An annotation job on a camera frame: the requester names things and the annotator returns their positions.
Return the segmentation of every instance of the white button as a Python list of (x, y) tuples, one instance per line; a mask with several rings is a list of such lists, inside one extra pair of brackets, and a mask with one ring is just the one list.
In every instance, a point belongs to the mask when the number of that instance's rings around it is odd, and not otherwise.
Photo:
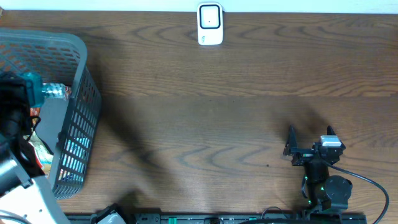
[(218, 28), (220, 10), (218, 6), (202, 6), (200, 8), (200, 23), (202, 28)]

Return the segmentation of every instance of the white plastic part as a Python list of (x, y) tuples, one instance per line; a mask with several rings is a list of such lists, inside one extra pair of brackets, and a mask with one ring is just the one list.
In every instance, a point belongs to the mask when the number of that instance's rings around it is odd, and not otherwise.
[[(31, 179), (28, 188), (18, 186), (0, 198), (0, 214), (25, 219), (27, 223), (70, 223), (55, 200), (50, 183), (45, 176)], [(14, 221), (2, 220), (15, 224)]]
[(216, 45), (223, 41), (223, 8), (216, 2), (202, 3), (198, 6), (198, 43)]

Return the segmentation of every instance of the brown tabletop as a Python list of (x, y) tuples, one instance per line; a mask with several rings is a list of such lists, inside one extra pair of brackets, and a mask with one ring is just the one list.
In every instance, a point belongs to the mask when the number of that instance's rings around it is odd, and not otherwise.
[[(387, 189), (398, 222), (395, 15), (224, 14), (224, 41), (197, 43), (195, 13), (5, 11), (1, 27), (68, 32), (88, 47), (103, 112), (85, 188), (66, 212), (294, 209), (302, 167), (282, 155), (294, 124), (310, 147), (332, 125), (336, 165)], [(353, 182), (369, 223), (384, 196)]]

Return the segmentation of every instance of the gray plastic basket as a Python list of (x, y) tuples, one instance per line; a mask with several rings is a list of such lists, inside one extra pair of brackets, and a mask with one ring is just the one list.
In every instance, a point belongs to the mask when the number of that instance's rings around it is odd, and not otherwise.
[(57, 199), (83, 188), (98, 125), (101, 95), (86, 67), (84, 42), (71, 34), (0, 29), (0, 72), (35, 72), (46, 83), (72, 86), (49, 182)]

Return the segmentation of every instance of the white device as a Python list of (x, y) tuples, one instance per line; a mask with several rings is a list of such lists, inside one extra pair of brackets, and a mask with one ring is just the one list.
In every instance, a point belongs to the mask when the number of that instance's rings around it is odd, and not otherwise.
[(201, 45), (216, 45), (223, 41), (223, 8), (215, 2), (198, 6), (198, 42)]

